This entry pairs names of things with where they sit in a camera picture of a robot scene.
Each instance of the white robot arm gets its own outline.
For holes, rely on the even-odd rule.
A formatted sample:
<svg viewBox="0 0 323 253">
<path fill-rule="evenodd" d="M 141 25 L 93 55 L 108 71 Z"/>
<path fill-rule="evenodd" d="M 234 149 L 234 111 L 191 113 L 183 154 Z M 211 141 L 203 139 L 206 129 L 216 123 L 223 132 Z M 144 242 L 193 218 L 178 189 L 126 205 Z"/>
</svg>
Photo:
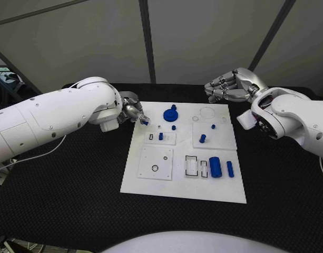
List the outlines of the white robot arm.
<svg viewBox="0 0 323 253">
<path fill-rule="evenodd" d="M 102 132 L 126 119 L 148 124 L 132 92 L 118 92 L 100 77 L 79 81 L 76 89 L 38 95 L 0 110 L 0 162 L 60 138 L 85 125 Z"/>
<path fill-rule="evenodd" d="M 236 117 L 245 130 L 258 126 L 272 139 L 291 137 L 304 150 L 323 157 L 323 101 L 301 93 L 268 88 L 253 72 L 237 68 L 204 85 L 209 102 L 220 99 L 250 103 Z"/>
</svg>

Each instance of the round hole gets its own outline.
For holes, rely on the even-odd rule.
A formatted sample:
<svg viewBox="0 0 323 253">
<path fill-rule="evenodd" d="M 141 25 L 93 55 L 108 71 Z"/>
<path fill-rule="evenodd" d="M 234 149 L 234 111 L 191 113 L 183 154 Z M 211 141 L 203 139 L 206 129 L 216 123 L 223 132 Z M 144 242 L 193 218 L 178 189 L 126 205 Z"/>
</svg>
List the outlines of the round hole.
<svg viewBox="0 0 323 253">
<path fill-rule="evenodd" d="M 323 133 L 317 133 L 315 140 L 318 141 L 321 139 L 321 137 L 323 137 Z"/>
</svg>

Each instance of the black tablecloth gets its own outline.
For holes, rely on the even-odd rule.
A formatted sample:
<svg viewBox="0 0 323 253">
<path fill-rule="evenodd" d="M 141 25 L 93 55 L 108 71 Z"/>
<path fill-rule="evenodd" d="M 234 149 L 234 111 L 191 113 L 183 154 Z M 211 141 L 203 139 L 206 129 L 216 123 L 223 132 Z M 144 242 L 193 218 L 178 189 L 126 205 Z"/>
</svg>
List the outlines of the black tablecloth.
<svg viewBox="0 0 323 253">
<path fill-rule="evenodd" d="M 198 85 L 115 84 L 142 101 L 206 103 Z M 295 89 L 309 97 L 307 89 Z M 102 133 L 85 125 L 47 156 L 18 163 L 0 188 L 0 234 L 73 249 L 102 250 L 147 233 L 219 232 L 291 252 L 323 252 L 323 176 L 318 157 L 288 137 L 245 131 L 230 103 L 246 204 L 119 193 L 132 123 Z M 47 152 L 59 140 L 21 158 Z"/>
</svg>

